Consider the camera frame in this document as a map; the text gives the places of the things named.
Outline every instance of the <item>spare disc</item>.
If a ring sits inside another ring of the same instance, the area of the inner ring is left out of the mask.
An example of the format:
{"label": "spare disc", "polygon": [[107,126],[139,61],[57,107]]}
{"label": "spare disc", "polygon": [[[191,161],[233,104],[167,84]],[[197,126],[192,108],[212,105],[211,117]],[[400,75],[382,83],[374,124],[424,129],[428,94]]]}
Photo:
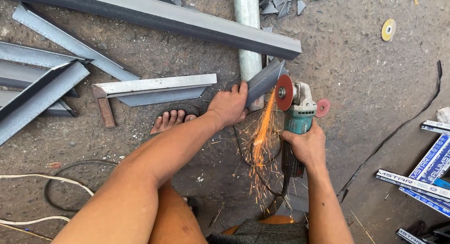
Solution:
{"label": "spare disc", "polygon": [[283,74],[278,78],[277,87],[275,88],[275,99],[278,108],[282,111],[289,109],[294,97],[294,86],[292,80],[287,74]]}
{"label": "spare disc", "polygon": [[325,117],[328,112],[330,111],[331,103],[330,100],[326,98],[321,98],[317,101],[317,111],[315,113],[315,116],[317,118],[323,118]]}
{"label": "spare disc", "polygon": [[381,38],[384,41],[389,41],[392,39],[392,37],[395,34],[395,29],[397,27],[397,24],[393,19],[388,19],[386,22],[384,22],[383,27],[381,27]]}

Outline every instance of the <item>concrete floor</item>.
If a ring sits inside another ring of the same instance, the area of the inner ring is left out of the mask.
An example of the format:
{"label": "concrete floor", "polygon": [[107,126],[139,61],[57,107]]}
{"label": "concrete floor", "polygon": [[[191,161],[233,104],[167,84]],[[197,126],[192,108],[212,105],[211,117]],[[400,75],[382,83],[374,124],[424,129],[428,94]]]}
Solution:
{"label": "concrete floor", "polygon": [[[205,13],[234,19],[233,0],[184,1]],[[395,231],[418,219],[427,224],[448,220],[374,178],[379,168],[409,174],[436,139],[436,134],[420,130],[419,124],[434,119],[437,109],[449,105],[446,71],[450,62],[450,9],[446,5],[450,0],[418,1],[415,6],[413,0],[305,0],[304,15],[262,19],[262,27],[271,26],[275,33],[302,41],[302,55],[287,62],[286,68],[294,79],[311,86],[315,100],[327,97],[332,103],[328,116],[318,122],[327,136],[327,160],[336,192],[385,137],[424,107],[435,91],[436,62],[442,61],[444,76],[438,98],[386,143],[349,187],[342,209],[356,243],[368,243],[370,239],[351,211],[376,243],[400,243]],[[63,52],[11,19],[16,4],[0,0],[0,39]],[[217,90],[239,81],[238,52],[234,48],[79,11],[37,9],[132,67],[142,78],[217,73],[216,85],[208,87],[200,99],[185,101],[202,110],[207,107],[202,99],[211,99]],[[383,42],[380,29],[388,18],[396,20],[397,32],[391,42]],[[81,97],[66,99],[79,117],[37,118],[27,125],[0,147],[1,173],[49,174],[52,170],[45,165],[55,161],[63,165],[84,159],[119,162],[121,156],[147,139],[155,115],[169,104],[129,108],[112,100],[118,126],[105,129],[90,85],[115,79],[91,65],[88,68],[91,75],[76,87]],[[248,117],[238,128],[247,128],[250,134],[254,123],[248,125],[257,118]],[[232,128],[217,133],[174,177],[174,186],[181,194],[203,199],[205,211],[199,223],[206,235],[246,218],[263,216],[260,204],[255,203],[256,194],[249,195],[248,167],[239,163],[234,138]],[[64,176],[98,189],[110,171],[109,167],[88,165]],[[61,215],[42,201],[44,182],[36,178],[2,180],[0,218],[25,221]],[[301,182],[307,186],[306,178],[296,180],[295,192],[307,196]],[[51,191],[53,201],[66,207],[81,207],[89,198],[67,184],[58,183]],[[268,196],[261,203],[269,202]],[[27,228],[53,238],[63,226],[64,222],[47,221]],[[45,243],[4,227],[0,228],[0,242]]]}

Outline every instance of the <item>person's left hand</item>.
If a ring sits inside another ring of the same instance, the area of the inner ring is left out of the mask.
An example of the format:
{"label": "person's left hand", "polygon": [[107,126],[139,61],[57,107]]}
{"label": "person's left hand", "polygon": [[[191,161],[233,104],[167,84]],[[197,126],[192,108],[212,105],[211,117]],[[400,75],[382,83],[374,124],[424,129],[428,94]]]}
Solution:
{"label": "person's left hand", "polygon": [[247,101],[248,85],[241,81],[241,85],[233,85],[231,91],[219,91],[208,106],[208,112],[217,115],[222,127],[237,124],[245,119],[248,110],[244,109]]}

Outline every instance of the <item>bare foot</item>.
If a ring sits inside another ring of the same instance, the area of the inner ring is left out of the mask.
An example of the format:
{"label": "bare foot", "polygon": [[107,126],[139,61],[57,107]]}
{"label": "bare foot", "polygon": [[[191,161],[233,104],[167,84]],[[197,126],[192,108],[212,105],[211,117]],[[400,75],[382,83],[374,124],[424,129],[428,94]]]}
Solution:
{"label": "bare foot", "polygon": [[162,117],[159,116],[156,118],[155,125],[150,131],[150,134],[164,132],[169,128],[182,124],[183,121],[187,122],[196,118],[195,115],[188,115],[184,117],[185,114],[186,113],[183,110],[179,110],[178,112],[176,110],[171,110],[170,113],[166,111],[162,114]]}

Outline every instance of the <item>metal pipe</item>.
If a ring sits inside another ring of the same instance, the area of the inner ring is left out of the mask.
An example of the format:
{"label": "metal pipe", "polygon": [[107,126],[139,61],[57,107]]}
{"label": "metal pipe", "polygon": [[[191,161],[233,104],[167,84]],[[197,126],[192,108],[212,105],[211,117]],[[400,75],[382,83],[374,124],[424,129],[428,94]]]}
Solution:
{"label": "metal pipe", "polygon": [[[234,13],[236,22],[260,29],[259,0],[234,0]],[[242,80],[249,81],[262,70],[261,54],[239,49],[239,66]],[[248,109],[258,110],[263,107],[264,96],[261,96]]]}

